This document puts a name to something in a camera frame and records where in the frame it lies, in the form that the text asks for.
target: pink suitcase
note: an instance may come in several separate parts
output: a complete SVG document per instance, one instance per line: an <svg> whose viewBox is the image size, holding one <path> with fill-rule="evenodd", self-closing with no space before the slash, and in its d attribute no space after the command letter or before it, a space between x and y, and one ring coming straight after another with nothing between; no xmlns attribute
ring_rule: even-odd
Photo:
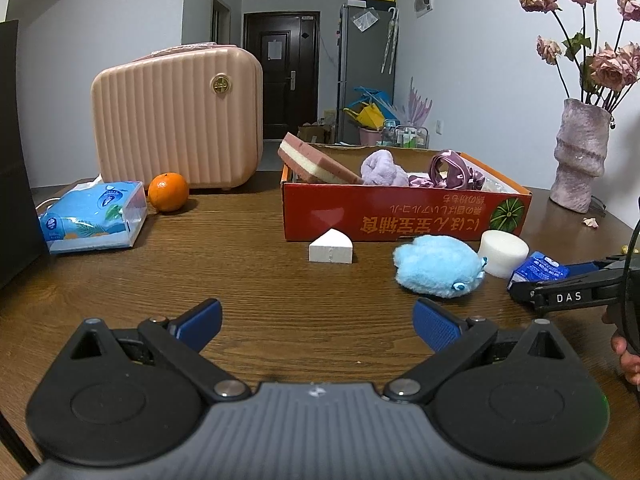
<svg viewBox="0 0 640 480"><path fill-rule="evenodd" d="M148 187L167 171L191 187L244 184L262 158L262 67L232 45L161 50L101 72L91 88L105 182Z"/></svg>

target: pink sponge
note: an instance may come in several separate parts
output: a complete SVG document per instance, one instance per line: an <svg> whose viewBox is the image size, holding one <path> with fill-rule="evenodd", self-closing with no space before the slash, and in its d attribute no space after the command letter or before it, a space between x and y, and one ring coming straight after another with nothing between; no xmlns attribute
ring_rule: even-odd
<svg viewBox="0 0 640 480"><path fill-rule="evenodd" d="M316 150L294 135L287 134L278 155L302 180L310 184L362 184L353 171Z"/></svg>

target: pink textured vase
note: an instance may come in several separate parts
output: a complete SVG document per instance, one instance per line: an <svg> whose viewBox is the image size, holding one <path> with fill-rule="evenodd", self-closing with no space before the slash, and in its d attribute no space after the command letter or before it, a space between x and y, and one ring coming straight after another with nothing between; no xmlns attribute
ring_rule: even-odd
<svg viewBox="0 0 640 480"><path fill-rule="evenodd" d="M578 213L591 203L591 184L604 175L611 114L577 99L564 101L554 156L558 161L551 200Z"/></svg>

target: blue tissue package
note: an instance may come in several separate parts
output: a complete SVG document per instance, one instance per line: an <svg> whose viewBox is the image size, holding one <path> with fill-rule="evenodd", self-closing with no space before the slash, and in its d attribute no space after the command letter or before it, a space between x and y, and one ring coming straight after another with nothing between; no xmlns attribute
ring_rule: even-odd
<svg viewBox="0 0 640 480"><path fill-rule="evenodd" d="M81 184L40 216L49 252L130 248L146 218L141 182Z"/></svg>
<svg viewBox="0 0 640 480"><path fill-rule="evenodd" d="M514 271L507 290L511 288L511 284L514 282L564 280L569 275L569 272L569 267L560 265L540 252L535 252Z"/></svg>

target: human hand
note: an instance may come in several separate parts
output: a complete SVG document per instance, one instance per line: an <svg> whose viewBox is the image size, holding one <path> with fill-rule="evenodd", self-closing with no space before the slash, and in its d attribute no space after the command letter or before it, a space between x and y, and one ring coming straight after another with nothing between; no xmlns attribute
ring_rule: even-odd
<svg viewBox="0 0 640 480"><path fill-rule="evenodd" d="M606 312L602 314L602 321L613 324ZM635 386L640 385L640 356L630 354L626 350L626 339L617 330L611 337L611 348L620 356L620 367L625 373L625 379Z"/></svg>

